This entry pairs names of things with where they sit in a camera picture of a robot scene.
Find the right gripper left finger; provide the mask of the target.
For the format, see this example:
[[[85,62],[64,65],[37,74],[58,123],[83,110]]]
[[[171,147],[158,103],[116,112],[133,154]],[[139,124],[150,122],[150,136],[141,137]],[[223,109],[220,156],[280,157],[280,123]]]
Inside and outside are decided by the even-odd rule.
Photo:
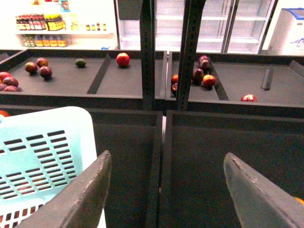
[[[96,228],[108,196],[112,170],[109,151],[76,177],[18,228]]]

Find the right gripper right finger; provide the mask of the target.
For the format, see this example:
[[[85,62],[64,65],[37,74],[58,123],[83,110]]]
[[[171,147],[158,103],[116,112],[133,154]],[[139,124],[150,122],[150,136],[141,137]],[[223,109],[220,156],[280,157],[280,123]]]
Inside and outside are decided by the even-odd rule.
[[[232,153],[223,162],[226,185],[243,228],[302,228],[304,205]]]

